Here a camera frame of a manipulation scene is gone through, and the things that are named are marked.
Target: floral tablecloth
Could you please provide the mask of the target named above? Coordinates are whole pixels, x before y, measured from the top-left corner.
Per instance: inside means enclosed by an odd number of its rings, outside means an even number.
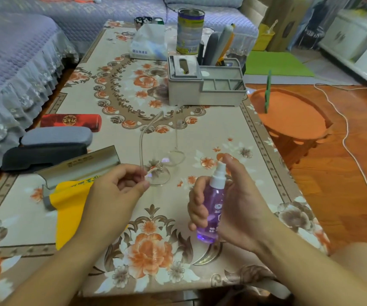
[[[173,32],[167,31],[171,50]],[[326,252],[327,236],[249,100],[240,107],[170,107],[166,62],[131,60],[134,34],[130,24],[107,22],[49,113],[101,114],[103,124],[89,151],[115,145],[121,162],[139,164],[140,131],[163,110],[165,118],[144,136],[144,161],[150,167],[172,150],[175,131],[186,159],[170,168],[165,185],[150,187],[141,198],[125,232],[95,264],[82,294],[155,293],[275,279],[254,254],[224,242],[204,244],[187,229],[189,190],[198,176],[212,173],[223,153],[245,165],[286,226]],[[183,123],[178,130],[174,114]],[[41,202],[43,182],[36,174],[6,174],[0,182],[0,300],[56,251],[57,213],[46,211]]]

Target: person's left hand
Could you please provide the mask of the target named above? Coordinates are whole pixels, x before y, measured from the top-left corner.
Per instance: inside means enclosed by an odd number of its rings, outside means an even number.
[[[147,174],[133,164],[120,164],[99,177],[90,188],[75,238],[104,250],[125,230],[132,211],[149,188]]]

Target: white cable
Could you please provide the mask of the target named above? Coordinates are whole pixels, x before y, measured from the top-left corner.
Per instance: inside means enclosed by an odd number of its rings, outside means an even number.
[[[353,91],[353,90],[359,90],[359,89],[367,89],[367,87],[362,87],[362,88],[353,88],[353,89],[347,89],[347,88],[342,88],[342,87],[337,87],[337,86],[333,86],[333,85],[329,85],[329,84],[314,84],[314,88],[318,89],[320,91],[322,91],[325,95],[325,97],[327,98],[327,101],[333,106],[333,108],[335,109],[335,111],[341,115],[344,119],[345,119],[345,124],[346,124],[346,135],[345,137],[342,139],[342,145],[344,146],[345,150],[350,154],[350,156],[354,159],[355,163],[358,165],[358,168],[360,169],[360,172],[362,174],[362,177],[364,178],[364,181],[367,185],[367,178],[365,176],[365,173],[361,167],[361,165],[359,164],[358,160],[355,158],[355,156],[352,154],[352,152],[349,151],[349,149],[346,147],[345,144],[345,140],[348,138],[349,135],[349,125],[348,125],[348,118],[345,117],[345,115],[343,113],[341,113],[336,106],[334,105],[333,102],[330,101],[330,99],[328,98],[328,95],[326,94],[326,92],[324,90],[322,90],[321,88],[318,88],[317,85],[323,85],[323,86],[331,86],[337,89],[341,89],[341,90],[345,90],[345,91]]]

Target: white spray nozzle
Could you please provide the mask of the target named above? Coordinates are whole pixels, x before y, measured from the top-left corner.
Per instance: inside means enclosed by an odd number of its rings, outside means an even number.
[[[217,168],[213,172],[210,186],[215,189],[224,189],[226,184],[226,164],[217,161]]]

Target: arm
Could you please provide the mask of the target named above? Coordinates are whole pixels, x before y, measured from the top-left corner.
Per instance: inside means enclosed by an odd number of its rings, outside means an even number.
[[[97,179],[74,237],[1,305],[68,305],[99,256],[127,226],[149,187],[143,175],[139,166],[120,164]]]
[[[344,269],[288,229],[268,208],[246,169],[225,155],[233,183],[226,188],[218,233],[221,238],[256,253],[259,259],[305,305],[367,305],[367,282]],[[190,230],[207,226],[199,177],[190,193]]]

